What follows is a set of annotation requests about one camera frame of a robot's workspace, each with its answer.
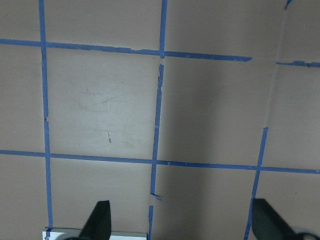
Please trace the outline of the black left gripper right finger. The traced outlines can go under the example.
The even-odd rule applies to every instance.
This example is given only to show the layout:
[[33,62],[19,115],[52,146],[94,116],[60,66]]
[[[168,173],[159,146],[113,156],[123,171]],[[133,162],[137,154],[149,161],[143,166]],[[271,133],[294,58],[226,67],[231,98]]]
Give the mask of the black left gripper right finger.
[[294,240],[296,233],[263,198],[252,202],[251,228],[257,240]]

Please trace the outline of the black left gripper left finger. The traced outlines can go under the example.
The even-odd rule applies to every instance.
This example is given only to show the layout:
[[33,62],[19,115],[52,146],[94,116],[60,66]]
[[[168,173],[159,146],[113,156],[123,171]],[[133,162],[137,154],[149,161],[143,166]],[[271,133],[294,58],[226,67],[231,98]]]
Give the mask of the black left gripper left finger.
[[98,201],[78,237],[80,240],[109,240],[111,232],[110,201]]

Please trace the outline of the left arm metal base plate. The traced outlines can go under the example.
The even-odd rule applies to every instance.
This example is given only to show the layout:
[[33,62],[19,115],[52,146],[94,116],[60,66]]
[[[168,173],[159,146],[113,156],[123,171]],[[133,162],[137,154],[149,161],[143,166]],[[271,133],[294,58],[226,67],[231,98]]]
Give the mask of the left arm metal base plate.
[[[50,232],[46,229],[42,232],[43,240],[65,240],[67,238],[78,237],[81,233],[81,229],[77,228],[53,228]],[[148,240],[147,233],[139,232],[121,232],[112,231],[110,240]]]

